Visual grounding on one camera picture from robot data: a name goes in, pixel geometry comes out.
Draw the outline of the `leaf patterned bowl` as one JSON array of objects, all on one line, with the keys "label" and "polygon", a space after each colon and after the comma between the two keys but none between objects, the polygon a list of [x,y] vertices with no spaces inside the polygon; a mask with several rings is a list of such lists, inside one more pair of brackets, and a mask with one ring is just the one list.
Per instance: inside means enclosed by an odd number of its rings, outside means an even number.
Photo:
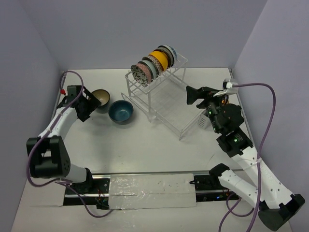
[{"label": "leaf patterned bowl", "polygon": [[148,86],[147,75],[145,72],[145,68],[142,66],[142,64],[140,63],[133,64],[130,70],[132,72],[135,81],[137,81],[143,87]]}]

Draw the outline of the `dark blue ceramic bowl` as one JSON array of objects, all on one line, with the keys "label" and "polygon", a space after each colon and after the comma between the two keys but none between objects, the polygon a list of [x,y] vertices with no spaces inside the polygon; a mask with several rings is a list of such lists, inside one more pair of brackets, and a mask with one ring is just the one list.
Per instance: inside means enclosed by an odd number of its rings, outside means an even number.
[{"label": "dark blue ceramic bowl", "polygon": [[109,118],[116,124],[124,125],[131,121],[134,113],[133,105],[125,100],[118,100],[108,109]]}]

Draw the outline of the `yellow bowl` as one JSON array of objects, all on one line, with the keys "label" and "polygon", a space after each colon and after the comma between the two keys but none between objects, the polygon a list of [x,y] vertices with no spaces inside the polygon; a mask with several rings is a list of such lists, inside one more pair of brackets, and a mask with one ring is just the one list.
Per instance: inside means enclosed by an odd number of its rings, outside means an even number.
[{"label": "yellow bowl", "polygon": [[163,71],[166,71],[168,68],[168,57],[161,51],[153,51],[149,55],[155,57],[162,66]]}]

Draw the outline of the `light green ceramic bowl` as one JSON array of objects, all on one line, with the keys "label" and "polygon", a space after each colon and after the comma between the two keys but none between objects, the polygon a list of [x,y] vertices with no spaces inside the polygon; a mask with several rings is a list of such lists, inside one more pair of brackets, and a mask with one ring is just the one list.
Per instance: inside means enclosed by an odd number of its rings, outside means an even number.
[{"label": "light green ceramic bowl", "polygon": [[158,72],[158,69],[155,63],[148,57],[143,57],[142,62],[144,62],[145,64],[149,66],[149,68],[151,69],[153,73],[153,79],[156,79],[158,77],[159,72]]}]

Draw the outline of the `red patterned white bowl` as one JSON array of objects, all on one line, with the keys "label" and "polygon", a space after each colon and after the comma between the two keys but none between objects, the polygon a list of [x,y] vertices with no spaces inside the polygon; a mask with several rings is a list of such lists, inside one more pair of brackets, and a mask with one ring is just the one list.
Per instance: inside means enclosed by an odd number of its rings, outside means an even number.
[{"label": "red patterned white bowl", "polygon": [[148,55],[147,58],[149,58],[155,64],[157,68],[157,75],[161,75],[161,73],[163,72],[163,66],[161,65],[159,60],[153,55]]}]

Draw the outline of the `beige bowl black rim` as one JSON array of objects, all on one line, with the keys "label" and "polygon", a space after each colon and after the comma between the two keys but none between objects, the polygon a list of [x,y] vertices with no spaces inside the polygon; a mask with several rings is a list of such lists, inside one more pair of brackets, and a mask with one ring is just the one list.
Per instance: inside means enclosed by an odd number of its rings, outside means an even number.
[{"label": "beige bowl black rim", "polygon": [[93,96],[96,97],[100,101],[99,107],[103,107],[107,105],[110,101],[110,94],[108,91],[104,89],[97,89],[92,92]]}]

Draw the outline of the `pink patterned bowl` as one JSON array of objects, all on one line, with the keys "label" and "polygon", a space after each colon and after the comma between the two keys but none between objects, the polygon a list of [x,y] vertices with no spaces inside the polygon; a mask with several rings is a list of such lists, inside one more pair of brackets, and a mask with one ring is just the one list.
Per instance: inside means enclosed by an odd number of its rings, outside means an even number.
[{"label": "pink patterned bowl", "polygon": [[137,66],[145,73],[145,76],[147,78],[147,83],[151,83],[152,81],[152,76],[151,76],[151,70],[150,68],[144,64],[144,63],[137,63]]}]

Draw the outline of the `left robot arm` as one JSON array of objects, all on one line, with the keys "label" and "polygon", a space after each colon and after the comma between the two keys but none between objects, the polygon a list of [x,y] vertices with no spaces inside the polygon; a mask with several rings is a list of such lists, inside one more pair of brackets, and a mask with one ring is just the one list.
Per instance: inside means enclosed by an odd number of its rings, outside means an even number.
[{"label": "left robot arm", "polygon": [[75,189],[90,192],[94,188],[91,171],[73,165],[64,139],[75,121],[85,122],[101,102],[83,85],[71,85],[56,108],[47,128],[26,142],[28,152],[27,178],[49,179],[50,182],[72,184]]}]

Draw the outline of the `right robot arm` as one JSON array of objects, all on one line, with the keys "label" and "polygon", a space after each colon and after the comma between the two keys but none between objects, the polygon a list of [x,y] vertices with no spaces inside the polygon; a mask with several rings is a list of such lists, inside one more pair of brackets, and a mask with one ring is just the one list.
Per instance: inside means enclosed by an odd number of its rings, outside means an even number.
[{"label": "right robot arm", "polygon": [[186,103],[205,109],[219,147],[236,162],[252,183],[237,176],[225,164],[218,164],[210,171],[210,184],[215,189],[222,187],[232,190],[254,208],[253,217],[260,218],[271,231],[277,231],[290,220],[304,205],[301,194],[294,194],[273,174],[260,156],[261,148],[255,148],[250,138],[240,128],[244,123],[241,106],[229,103],[229,95],[237,92],[232,85],[216,90],[210,87],[195,89],[187,86]]}]

